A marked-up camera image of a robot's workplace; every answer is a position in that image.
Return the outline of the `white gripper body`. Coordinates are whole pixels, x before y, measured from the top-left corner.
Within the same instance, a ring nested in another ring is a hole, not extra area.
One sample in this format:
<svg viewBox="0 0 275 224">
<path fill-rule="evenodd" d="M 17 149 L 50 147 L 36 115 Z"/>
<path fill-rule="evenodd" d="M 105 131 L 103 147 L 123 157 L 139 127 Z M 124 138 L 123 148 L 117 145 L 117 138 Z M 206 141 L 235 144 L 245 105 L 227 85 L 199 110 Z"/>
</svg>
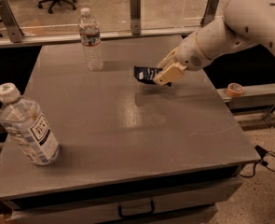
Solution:
<svg viewBox="0 0 275 224">
<path fill-rule="evenodd" d="M 192 33 L 182 40 L 176 51 L 176 59 L 189 71 L 198 71 L 212 62 L 200 50 L 197 33 Z"/>
</svg>

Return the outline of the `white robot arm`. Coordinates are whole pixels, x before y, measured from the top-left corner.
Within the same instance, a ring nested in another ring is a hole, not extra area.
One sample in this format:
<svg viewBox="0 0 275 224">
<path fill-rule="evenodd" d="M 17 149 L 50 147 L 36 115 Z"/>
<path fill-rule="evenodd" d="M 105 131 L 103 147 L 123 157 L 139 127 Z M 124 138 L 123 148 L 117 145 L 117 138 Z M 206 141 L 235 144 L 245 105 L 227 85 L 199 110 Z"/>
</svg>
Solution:
<svg viewBox="0 0 275 224">
<path fill-rule="evenodd" d="M 221 17 L 188 35 L 159 62 L 154 82 L 174 82 L 186 71 L 256 45 L 275 57 L 275 0 L 227 0 Z"/>
</svg>

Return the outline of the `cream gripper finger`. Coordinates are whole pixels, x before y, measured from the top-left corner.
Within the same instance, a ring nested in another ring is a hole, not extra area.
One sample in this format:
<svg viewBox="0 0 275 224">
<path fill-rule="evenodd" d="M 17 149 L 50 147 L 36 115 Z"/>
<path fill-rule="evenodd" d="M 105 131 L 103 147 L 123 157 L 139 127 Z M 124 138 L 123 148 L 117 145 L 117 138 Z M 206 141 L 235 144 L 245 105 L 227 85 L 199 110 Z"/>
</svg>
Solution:
<svg viewBox="0 0 275 224">
<path fill-rule="evenodd" d="M 176 52 L 177 48 L 174 48 L 172 51 L 170 51 L 168 55 L 158 63 L 157 68 L 165 68 L 168 65 L 175 63 L 177 61 Z"/>
<path fill-rule="evenodd" d="M 160 86 L 169 82 L 174 82 L 184 74 L 185 70 L 186 67 L 184 65 L 180 63 L 172 63 L 155 75 L 154 82 Z"/>
</svg>

